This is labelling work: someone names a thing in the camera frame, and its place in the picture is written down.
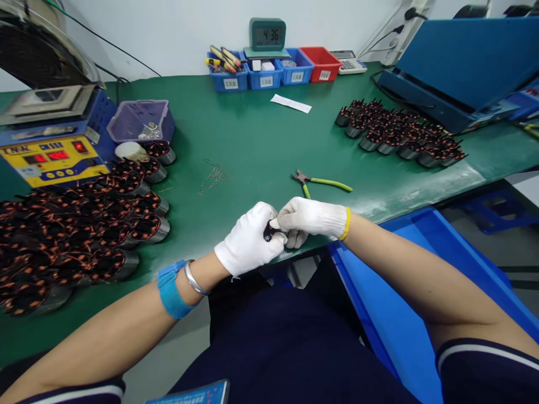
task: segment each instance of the wire scrap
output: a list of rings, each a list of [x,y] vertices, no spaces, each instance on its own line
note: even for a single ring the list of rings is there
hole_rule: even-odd
[[[209,191],[211,188],[219,185],[223,181],[231,180],[233,177],[228,177],[225,172],[222,170],[221,166],[219,164],[214,164],[210,159],[204,158],[203,159],[206,163],[208,163],[210,166],[213,167],[212,172],[208,175],[208,177],[200,184],[200,189],[198,194],[202,196],[202,193]]]

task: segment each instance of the hand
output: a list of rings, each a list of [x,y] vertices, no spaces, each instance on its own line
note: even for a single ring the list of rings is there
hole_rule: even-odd
[[[267,203],[259,202],[238,219],[236,225],[215,246],[215,254],[228,272],[237,277],[245,272],[269,263],[285,248],[286,235],[277,232],[268,242],[264,240],[264,229],[277,211]]]
[[[277,219],[272,220],[270,225],[284,232],[289,231],[286,246],[289,247],[294,241],[294,247],[299,248],[307,238],[300,234],[301,231],[341,238],[346,231],[347,220],[348,211],[344,206],[296,196],[281,209]]]

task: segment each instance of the calculator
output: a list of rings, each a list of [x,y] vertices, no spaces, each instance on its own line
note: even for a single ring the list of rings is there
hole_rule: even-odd
[[[331,50],[330,53],[342,62],[339,74],[365,73],[367,71],[365,63],[356,59],[352,50]]]

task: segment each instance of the yellow wristband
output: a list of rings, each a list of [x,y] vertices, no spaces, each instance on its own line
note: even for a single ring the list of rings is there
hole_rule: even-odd
[[[350,216],[351,216],[350,208],[347,206],[346,207],[346,226],[344,227],[344,233],[339,238],[339,240],[341,241],[344,240],[344,238],[348,235],[348,230],[350,230]]]

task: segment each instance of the red led display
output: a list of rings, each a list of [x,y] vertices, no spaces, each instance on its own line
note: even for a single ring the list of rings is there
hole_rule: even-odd
[[[43,154],[34,154],[32,156],[24,156],[24,159],[28,164],[46,163],[47,159]]]
[[[75,150],[79,153],[87,153],[88,150],[84,146],[84,143],[82,143],[80,140],[71,142],[73,143],[73,146],[75,147]]]
[[[47,156],[49,156],[49,159],[51,160],[65,160],[66,158],[69,158],[67,153],[63,150],[53,151],[52,153],[47,153]]]

